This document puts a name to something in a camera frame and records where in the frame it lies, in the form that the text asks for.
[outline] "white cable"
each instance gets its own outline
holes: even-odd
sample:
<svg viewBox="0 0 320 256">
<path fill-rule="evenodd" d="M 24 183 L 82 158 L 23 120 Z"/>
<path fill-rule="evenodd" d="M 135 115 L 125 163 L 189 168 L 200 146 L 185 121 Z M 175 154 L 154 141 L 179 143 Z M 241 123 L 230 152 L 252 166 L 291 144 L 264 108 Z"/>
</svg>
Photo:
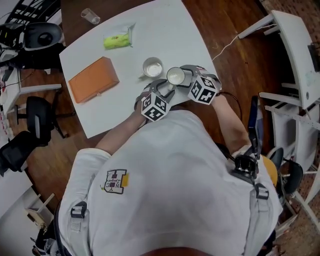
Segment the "white cable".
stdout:
<svg viewBox="0 0 320 256">
<path fill-rule="evenodd" d="M 262 26 L 262 27 L 256 29 L 255 31 L 260 30 L 260 29 L 269 28 L 269 27 L 276 26 L 276 25 L 277 25 L 277 24 L 271 24 L 271 25 L 268 25 L 268 26 Z M 225 50 L 228 46 L 230 46 L 230 45 L 234 42 L 234 40 L 236 40 L 237 38 L 238 38 L 238 35 L 236 35 L 236 37 L 231 41 L 231 43 L 229 43 L 228 45 L 226 45 L 226 46 L 222 49 L 222 51 L 221 51 L 217 56 L 215 56 L 215 57 L 212 59 L 212 61 L 214 61 L 218 56 L 220 56 L 220 55 L 224 52 L 224 50 Z"/>
</svg>

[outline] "brown wooden table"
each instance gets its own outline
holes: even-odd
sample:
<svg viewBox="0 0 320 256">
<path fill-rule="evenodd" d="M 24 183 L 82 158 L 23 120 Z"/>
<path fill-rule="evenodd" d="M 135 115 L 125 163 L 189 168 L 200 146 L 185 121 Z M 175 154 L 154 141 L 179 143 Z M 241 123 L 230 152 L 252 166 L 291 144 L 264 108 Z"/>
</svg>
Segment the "brown wooden table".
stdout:
<svg viewBox="0 0 320 256">
<path fill-rule="evenodd" d="M 100 23 L 129 9 L 151 2 L 151 0 L 61 0 L 62 29 L 67 46 L 95 25 L 81 17 L 85 8 L 93 10 Z"/>
</svg>

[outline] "wooden box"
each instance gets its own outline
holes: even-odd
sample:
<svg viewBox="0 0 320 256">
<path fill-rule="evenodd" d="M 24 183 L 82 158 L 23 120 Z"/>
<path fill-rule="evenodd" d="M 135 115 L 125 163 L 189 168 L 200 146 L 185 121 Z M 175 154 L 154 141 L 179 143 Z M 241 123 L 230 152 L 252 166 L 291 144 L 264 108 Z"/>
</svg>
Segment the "wooden box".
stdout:
<svg viewBox="0 0 320 256">
<path fill-rule="evenodd" d="M 101 57 L 69 81 L 76 103 L 86 102 L 119 83 L 112 62 Z"/>
</svg>

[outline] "black buckle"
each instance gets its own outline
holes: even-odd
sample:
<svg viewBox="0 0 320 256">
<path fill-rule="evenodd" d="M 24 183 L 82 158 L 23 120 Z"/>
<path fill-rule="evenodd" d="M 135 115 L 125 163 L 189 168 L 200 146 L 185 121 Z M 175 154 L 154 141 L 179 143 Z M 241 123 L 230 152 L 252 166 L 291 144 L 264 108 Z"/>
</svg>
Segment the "black buckle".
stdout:
<svg viewBox="0 0 320 256">
<path fill-rule="evenodd" d="M 262 185 L 261 183 L 257 183 L 254 185 L 254 188 L 256 191 L 256 198 L 268 200 L 269 191 L 264 185 Z"/>
<path fill-rule="evenodd" d="M 85 201 L 81 201 L 71 208 L 71 217 L 77 219 L 84 219 L 85 212 L 87 210 L 87 203 Z"/>
</svg>

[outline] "white desk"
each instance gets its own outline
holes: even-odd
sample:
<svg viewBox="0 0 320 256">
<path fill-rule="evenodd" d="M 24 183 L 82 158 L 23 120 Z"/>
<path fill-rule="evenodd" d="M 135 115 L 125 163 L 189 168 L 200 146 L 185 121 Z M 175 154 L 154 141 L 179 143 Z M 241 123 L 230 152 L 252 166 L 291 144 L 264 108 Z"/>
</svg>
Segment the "white desk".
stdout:
<svg viewBox="0 0 320 256">
<path fill-rule="evenodd" d="M 104 33 L 123 23 L 136 23 L 133 47 L 105 50 Z M 77 104 L 68 81 L 102 56 L 111 59 L 120 83 Z M 136 97 L 151 81 L 138 79 L 142 63 L 149 57 L 162 60 L 162 78 L 171 67 L 186 64 L 199 65 L 217 74 L 206 45 L 180 0 L 155 0 L 123 12 L 90 30 L 60 54 L 70 96 L 88 138 L 115 127 L 132 113 Z M 187 100 L 185 94 L 176 91 L 170 103 L 176 105 Z"/>
<path fill-rule="evenodd" d="M 280 32 L 294 75 L 295 84 L 283 83 L 282 86 L 297 89 L 299 99 L 267 92 L 261 92 L 259 96 L 306 109 L 320 98 L 320 73 L 315 72 L 313 66 L 308 49 L 312 40 L 303 20 L 298 16 L 273 10 L 268 16 L 240 33 L 239 38 L 242 39 L 271 22 L 274 22 L 277 26 L 267 30 L 264 34 Z"/>
<path fill-rule="evenodd" d="M 61 88 L 61 84 L 48 84 L 48 85 L 35 85 L 35 86 L 21 87 L 20 72 L 16 68 L 12 71 L 9 79 L 5 82 L 5 84 L 8 87 L 5 88 L 5 92 L 1 93 L 1 96 L 0 96 L 0 104 L 3 106 L 3 113 L 5 115 L 7 115 L 8 112 L 13 108 L 13 106 L 16 103 L 16 100 L 20 95 L 47 91 L 47 90 L 56 90 Z"/>
</svg>

